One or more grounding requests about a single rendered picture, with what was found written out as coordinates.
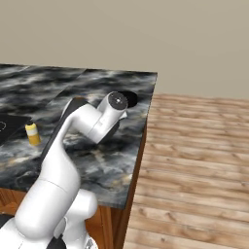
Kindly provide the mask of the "yellow mustard bottle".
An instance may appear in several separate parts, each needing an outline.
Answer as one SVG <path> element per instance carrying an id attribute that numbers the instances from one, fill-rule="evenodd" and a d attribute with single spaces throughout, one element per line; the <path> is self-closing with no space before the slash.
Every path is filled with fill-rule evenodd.
<path id="1" fill-rule="evenodd" d="M 26 134 L 29 140 L 29 144 L 37 146 L 41 143 L 41 138 L 38 132 L 37 125 L 33 122 L 29 122 L 25 125 Z"/>

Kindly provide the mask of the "wooden counter cabinet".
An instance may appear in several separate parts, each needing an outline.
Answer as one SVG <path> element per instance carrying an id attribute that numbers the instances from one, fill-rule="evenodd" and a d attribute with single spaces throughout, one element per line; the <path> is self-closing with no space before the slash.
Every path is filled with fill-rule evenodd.
<path id="1" fill-rule="evenodd" d="M 127 224 L 133 203 L 138 173 L 143 157 L 147 127 L 144 127 L 140 148 L 134 166 L 126 204 L 123 209 L 99 205 L 96 213 L 80 228 L 87 228 L 95 239 L 99 249 L 123 249 Z M 0 217 L 4 214 L 14 215 L 25 196 L 25 192 L 0 188 Z"/>

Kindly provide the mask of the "black hob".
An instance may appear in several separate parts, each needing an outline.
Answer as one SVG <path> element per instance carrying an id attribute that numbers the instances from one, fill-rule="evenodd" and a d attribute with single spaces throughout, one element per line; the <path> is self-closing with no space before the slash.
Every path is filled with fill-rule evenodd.
<path id="1" fill-rule="evenodd" d="M 0 146 L 30 120 L 31 118 L 27 116 L 0 113 Z"/>

